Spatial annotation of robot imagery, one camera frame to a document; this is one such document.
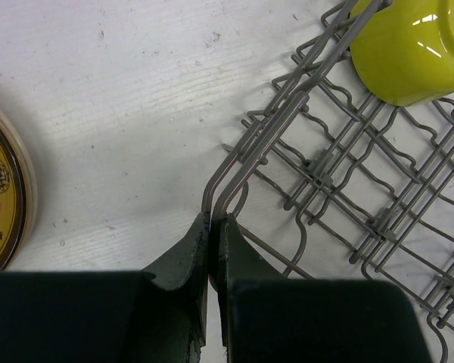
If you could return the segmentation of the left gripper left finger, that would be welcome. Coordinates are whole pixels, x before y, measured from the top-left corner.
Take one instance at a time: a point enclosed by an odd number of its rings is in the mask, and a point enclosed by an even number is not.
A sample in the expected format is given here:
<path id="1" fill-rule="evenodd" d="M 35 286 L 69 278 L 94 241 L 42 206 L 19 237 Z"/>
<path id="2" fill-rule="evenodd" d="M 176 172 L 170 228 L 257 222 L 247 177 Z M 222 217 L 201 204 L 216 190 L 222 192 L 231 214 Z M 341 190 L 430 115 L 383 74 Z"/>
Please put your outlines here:
<path id="1" fill-rule="evenodd" d="M 0 362 L 197 362 L 209 222 L 136 271 L 0 272 Z"/>

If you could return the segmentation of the grey wire dish rack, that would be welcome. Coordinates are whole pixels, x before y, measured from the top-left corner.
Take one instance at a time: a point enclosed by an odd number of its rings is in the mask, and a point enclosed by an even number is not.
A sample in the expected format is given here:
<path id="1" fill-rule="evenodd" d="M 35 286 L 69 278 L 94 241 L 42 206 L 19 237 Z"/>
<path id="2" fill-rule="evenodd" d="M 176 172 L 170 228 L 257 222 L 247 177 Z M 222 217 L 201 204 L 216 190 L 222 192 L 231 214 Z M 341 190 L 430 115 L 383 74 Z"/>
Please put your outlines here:
<path id="1" fill-rule="evenodd" d="M 384 281 L 405 294 L 431 361 L 454 362 L 454 92 L 396 106 L 362 83 L 350 46 L 393 1 L 342 1 L 299 45 L 269 103 L 208 181 L 286 278 Z"/>

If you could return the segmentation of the yellow-green bowl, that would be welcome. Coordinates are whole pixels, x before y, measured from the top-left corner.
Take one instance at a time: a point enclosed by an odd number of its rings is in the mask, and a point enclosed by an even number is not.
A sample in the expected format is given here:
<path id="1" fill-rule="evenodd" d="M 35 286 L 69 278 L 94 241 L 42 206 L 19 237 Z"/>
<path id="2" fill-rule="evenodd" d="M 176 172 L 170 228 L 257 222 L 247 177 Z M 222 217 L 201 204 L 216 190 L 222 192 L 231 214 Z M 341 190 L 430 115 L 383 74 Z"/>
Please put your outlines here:
<path id="1" fill-rule="evenodd" d="M 393 1 L 350 46 L 362 83 L 396 106 L 454 92 L 454 0 Z"/>

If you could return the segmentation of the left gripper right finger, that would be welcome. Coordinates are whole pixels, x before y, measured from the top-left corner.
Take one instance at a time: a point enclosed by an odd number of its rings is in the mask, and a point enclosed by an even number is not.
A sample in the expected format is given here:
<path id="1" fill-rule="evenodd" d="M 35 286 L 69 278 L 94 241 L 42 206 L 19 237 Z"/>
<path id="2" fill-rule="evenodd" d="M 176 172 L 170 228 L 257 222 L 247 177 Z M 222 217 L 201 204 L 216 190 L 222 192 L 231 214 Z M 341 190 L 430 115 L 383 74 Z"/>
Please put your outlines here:
<path id="1" fill-rule="evenodd" d="M 290 279 L 219 227 L 219 306 L 230 362 L 429 362 L 405 294 L 384 281 Z"/>

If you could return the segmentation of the yellow patterned plate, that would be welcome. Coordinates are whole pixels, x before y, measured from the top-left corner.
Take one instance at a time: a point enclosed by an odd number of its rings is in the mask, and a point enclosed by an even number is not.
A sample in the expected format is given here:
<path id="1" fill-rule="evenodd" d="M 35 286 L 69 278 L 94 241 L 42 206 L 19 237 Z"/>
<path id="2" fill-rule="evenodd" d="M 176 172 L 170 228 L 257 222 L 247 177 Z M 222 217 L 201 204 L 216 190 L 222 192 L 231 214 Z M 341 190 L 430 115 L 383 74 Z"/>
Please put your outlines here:
<path id="1" fill-rule="evenodd" d="M 26 190 L 12 143 L 0 126 L 0 270 L 16 253 L 26 224 Z"/>

